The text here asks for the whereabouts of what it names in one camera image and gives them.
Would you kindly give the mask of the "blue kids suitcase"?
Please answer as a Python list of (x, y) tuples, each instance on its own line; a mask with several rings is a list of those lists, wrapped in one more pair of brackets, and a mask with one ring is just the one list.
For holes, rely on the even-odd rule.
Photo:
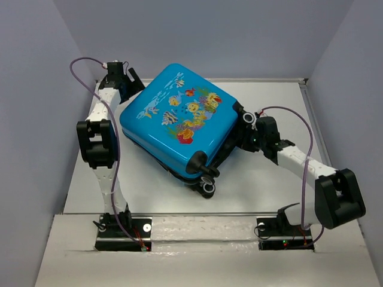
[(230, 94), (178, 63), (168, 65), (120, 114), (123, 134), (206, 199), (219, 165), (256, 118)]

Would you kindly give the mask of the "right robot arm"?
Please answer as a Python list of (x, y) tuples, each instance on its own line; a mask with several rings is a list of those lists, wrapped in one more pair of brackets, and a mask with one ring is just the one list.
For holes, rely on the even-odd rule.
[(352, 170), (327, 166), (301, 151), (295, 143), (281, 139), (272, 117), (253, 120), (245, 115), (241, 123), (244, 125), (241, 149), (261, 151), (272, 163), (302, 180), (300, 202), (278, 210), (275, 226), (281, 234), (290, 234), (298, 225), (308, 228), (319, 224), (332, 230), (365, 216), (366, 206)]

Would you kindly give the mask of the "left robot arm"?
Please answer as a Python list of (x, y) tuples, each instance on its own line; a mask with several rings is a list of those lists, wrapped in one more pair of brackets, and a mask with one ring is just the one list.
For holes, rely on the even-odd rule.
[[(97, 90), (91, 89), (74, 72), (74, 64), (89, 60), (107, 70)], [(134, 68), (124, 70), (124, 63), (101, 62), (92, 57), (80, 57), (73, 60), (69, 69), (73, 77), (96, 98), (89, 116), (76, 125), (80, 154), (85, 163), (93, 170), (104, 200), (104, 222), (96, 224), (100, 230), (111, 230), (119, 236), (133, 237), (132, 217), (125, 200), (118, 170), (120, 167), (120, 139), (115, 120), (116, 108), (132, 96), (145, 89), (145, 85)]]

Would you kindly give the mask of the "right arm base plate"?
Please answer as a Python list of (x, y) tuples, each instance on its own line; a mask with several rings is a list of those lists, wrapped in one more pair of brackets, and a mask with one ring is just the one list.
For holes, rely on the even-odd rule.
[(274, 217), (257, 218), (254, 235), (261, 251), (315, 250), (310, 230), (298, 225), (281, 227)]

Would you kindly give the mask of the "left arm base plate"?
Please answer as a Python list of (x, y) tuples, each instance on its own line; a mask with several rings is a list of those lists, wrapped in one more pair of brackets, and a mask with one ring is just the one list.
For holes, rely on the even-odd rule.
[(152, 218), (133, 218), (127, 236), (116, 221), (107, 222), (103, 217), (93, 221), (97, 228), (95, 249), (108, 252), (150, 252), (152, 250)]

